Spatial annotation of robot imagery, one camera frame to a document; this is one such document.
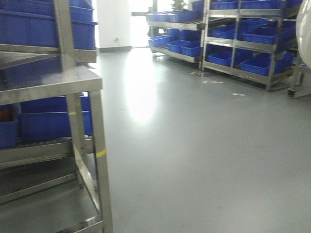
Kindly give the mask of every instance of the yellow tape mark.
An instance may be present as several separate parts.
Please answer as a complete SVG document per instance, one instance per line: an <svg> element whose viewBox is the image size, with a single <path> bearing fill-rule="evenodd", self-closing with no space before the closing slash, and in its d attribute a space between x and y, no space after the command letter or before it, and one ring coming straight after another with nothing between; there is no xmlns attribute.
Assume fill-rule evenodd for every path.
<svg viewBox="0 0 311 233"><path fill-rule="evenodd" d="M102 150L101 152L96 153L97 158L102 157L106 154L106 149Z"/></svg>

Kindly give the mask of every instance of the shelving unit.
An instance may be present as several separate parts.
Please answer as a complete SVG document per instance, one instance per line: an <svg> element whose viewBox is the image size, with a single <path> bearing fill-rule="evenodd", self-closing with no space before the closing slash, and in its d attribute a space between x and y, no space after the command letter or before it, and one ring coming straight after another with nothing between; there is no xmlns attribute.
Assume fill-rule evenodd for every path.
<svg viewBox="0 0 311 233"><path fill-rule="evenodd" d="M229 18L214 18L209 22L210 27L215 27L217 25L227 23L231 21ZM185 23L170 23L170 22L155 22L155 21L147 21L149 26L152 27L160 27L160 28L175 28L180 30L190 30L190 31L201 31L205 28L205 23L202 20L196 20ZM198 63L201 62L202 56L191 57L186 56L180 53L171 52L168 50L167 46L162 47L152 47L148 46L152 52L160 52L170 57L174 57L183 61Z"/></svg>
<svg viewBox="0 0 311 233"><path fill-rule="evenodd" d="M289 98L298 98L306 95L311 95L311 88L299 88L297 86L303 84L303 79L306 74L311 74L311 69L305 66L302 62L299 52L297 52L296 65L294 68L294 73L291 81L291 86L288 89Z"/></svg>
<svg viewBox="0 0 311 233"><path fill-rule="evenodd" d="M85 66L76 64L77 60L94 62L94 51L73 49L69 1L53 2L60 48L0 45L0 69L22 68L21 65L25 63L32 63L34 68L32 74L0 80L0 105L66 96L72 137L1 149L0 168L74 156L77 173L2 196L0 204L78 179L80 187L87 188L98 214L62 232L89 233L102 230L113 233L101 98L103 81ZM47 62L53 60L51 67L55 68L55 72L46 74L45 68L38 64L42 59ZM92 137L84 135L81 92L88 92L90 99ZM90 153L94 155L96 164L95 179L91 177L86 159Z"/></svg>
<svg viewBox="0 0 311 233"><path fill-rule="evenodd" d="M270 90L272 85L278 83L282 79L285 79L293 74L291 68L286 69L282 73L273 75L276 65L276 55L280 52L289 50L296 45L296 39L290 40L283 45L278 45L278 41L281 35L281 28L283 20L286 18L294 17L299 11L299 5L293 8L285 8L285 2L283 2L282 9L241 9L241 1L239 1L238 9L230 10L212 10L210 9L211 1L205 0L205 10L204 10L204 22L206 24L205 30L202 32L202 45L204 48L203 51L203 61L202 61L202 70L205 68L217 70L219 72L231 74L238 76L244 79L256 81L266 85L266 90ZM235 37L234 39L222 39L208 36L208 31L210 30L209 21L213 17L223 17L223 18L232 18L236 21L235 28ZM247 41L240 41L237 39L239 22L241 18L266 18L271 21L277 20L277 35L276 41L274 44L263 44L263 43L253 43ZM206 61L206 47L208 44L214 44L224 47L232 48L232 59L231 66L223 66L215 63ZM257 52L268 52L271 53L271 64L268 76L259 75L252 72L243 71L240 69L240 66L234 66L234 58L236 49L246 49Z"/></svg>

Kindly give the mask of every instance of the epoxy floor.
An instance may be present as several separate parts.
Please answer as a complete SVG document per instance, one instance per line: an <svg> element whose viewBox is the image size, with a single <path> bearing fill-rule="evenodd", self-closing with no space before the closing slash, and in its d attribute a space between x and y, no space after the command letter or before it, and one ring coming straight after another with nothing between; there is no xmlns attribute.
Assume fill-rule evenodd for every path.
<svg viewBox="0 0 311 233"><path fill-rule="evenodd" d="M104 78L115 233L311 232L310 96L201 75L148 49L92 66ZM69 183L0 206L0 232L52 233L92 214Z"/></svg>

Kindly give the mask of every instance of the caster wheel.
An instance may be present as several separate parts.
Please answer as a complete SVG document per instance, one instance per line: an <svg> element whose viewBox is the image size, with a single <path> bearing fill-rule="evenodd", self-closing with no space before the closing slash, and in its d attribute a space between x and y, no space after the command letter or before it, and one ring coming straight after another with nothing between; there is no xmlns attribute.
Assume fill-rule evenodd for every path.
<svg viewBox="0 0 311 233"><path fill-rule="evenodd" d="M287 96L290 99L294 98L295 97L295 91L288 89Z"/></svg>

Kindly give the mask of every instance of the blue storage box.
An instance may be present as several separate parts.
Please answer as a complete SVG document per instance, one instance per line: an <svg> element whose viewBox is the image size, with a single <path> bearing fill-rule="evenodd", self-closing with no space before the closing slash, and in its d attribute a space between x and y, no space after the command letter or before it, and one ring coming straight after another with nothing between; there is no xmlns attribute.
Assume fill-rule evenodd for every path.
<svg viewBox="0 0 311 233"><path fill-rule="evenodd" d="M183 45L181 47L181 53L183 55L190 56L190 57L200 56L201 55L201 50L202 50L202 48L200 46L201 46L201 42L200 41L196 41L196 42L193 42L193 43L189 43L189 44Z"/></svg>
<svg viewBox="0 0 311 233"><path fill-rule="evenodd" d="M83 111L90 111L91 107L88 96L81 96L81 105ZM67 111L68 109L65 96L51 97L20 103L21 113L52 113Z"/></svg>
<svg viewBox="0 0 311 233"><path fill-rule="evenodd" d="M59 47L56 23L51 16L0 10L0 22L2 44ZM95 25L94 22L72 22L76 49L95 49Z"/></svg>
<svg viewBox="0 0 311 233"><path fill-rule="evenodd" d="M161 46L165 46L167 43L170 43L174 40L176 40L175 36L160 35L160 36L150 38L148 40L148 43L149 43L149 46L152 46L152 47L161 47Z"/></svg>
<svg viewBox="0 0 311 233"><path fill-rule="evenodd" d="M176 41L173 41L171 43L168 43L169 51L181 53L181 47L183 45L186 45L186 44L189 44L189 43L190 43L190 41L186 41L186 40L176 40Z"/></svg>
<svg viewBox="0 0 311 233"><path fill-rule="evenodd" d="M208 60L212 63L220 64L229 67L231 65L232 52L221 51L208 55ZM238 49L235 54L234 66L239 65L241 62L248 60L253 57L253 52L250 50Z"/></svg>
<svg viewBox="0 0 311 233"><path fill-rule="evenodd" d="M212 9L214 10L224 10L224 9L237 9L238 1L237 0L218 0L212 2Z"/></svg>
<svg viewBox="0 0 311 233"><path fill-rule="evenodd" d="M292 66L294 63L294 57L295 55L293 53L288 52L284 55L283 59L276 61L274 74L278 74L285 68ZM268 76L270 70L270 62L271 60L269 58L256 56L250 60L242 62L241 69L248 72Z"/></svg>
<svg viewBox="0 0 311 233"><path fill-rule="evenodd" d="M183 23L188 21L194 21L202 18L200 11L176 11L168 14L169 22L171 23Z"/></svg>
<svg viewBox="0 0 311 233"><path fill-rule="evenodd" d="M0 149L17 145L18 119L14 117L12 105L1 105L0 111L9 108L13 114L12 121L0 122Z"/></svg>
<svg viewBox="0 0 311 233"><path fill-rule="evenodd" d="M179 35L181 40L196 41L201 39L201 35L197 31L181 30Z"/></svg>
<svg viewBox="0 0 311 233"><path fill-rule="evenodd" d="M167 15L171 13L171 11L163 11L163 12L156 12L156 13L149 13L147 14L147 18L149 21L155 21L155 22L158 22L158 21L161 21L161 20L166 20L167 17L164 16L164 15Z"/></svg>
<svg viewBox="0 0 311 233"><path fill-rule="evenodd" d="M164 11L161 13L157 13L157 21L169 22L170 21L169 14L173 12L176 12L176 11Z"/></svg>
<svg viewBox="0 0 311 233"><path fill-rule="evenodd" d="M281 0L246 0L242 1L242 9L278 9Z"/></svg>
<svg viewBox="0 0 311 233"><path fill-rule="evenodd" d="M72 20L93 21L93 7L85 0L71 0L70 14ZM51 0L1 0L1 9L36 15L54 16L54 5Z"/></svg>
<svg viewBox="0 0 311 233"><path fill-rule="evenodd" d="M252 18L240 22L238 38L242 37L244 32L256 29L266 24L266 19ZM234 39L236 23L214 29L212 35L218 38Z"/></svg>
<svg viewBox="0 0 311 233"><path fill-rule="evenodd" d="M192 5L192 10L203 10L204 9L204 1L199 0L199 1L193 1L191 3Z"/></svg>
<svg viewBox="0 0 311 233"><path fill-rule="evenodd" d="M83 112L85 135L92 135L90 112ZM67 112L23 113L19 115L22 141L48 140L70 137Z"/></svg>
<svg viewBox="0 0 311 233"><path fill-rule="evenodd" d="M255 30L243 33L243 40L256 43L274 44L276 39L277 28L261 27ZM295 29L283 28L279 44L283 44L288 40L294 39L296 36Z"/></svg>
<svg viewBox="0 0 311 233"><path fill-rule="evenodd" d="M180 30L177 28L167 28L166 35L179 36Z"/></svg>

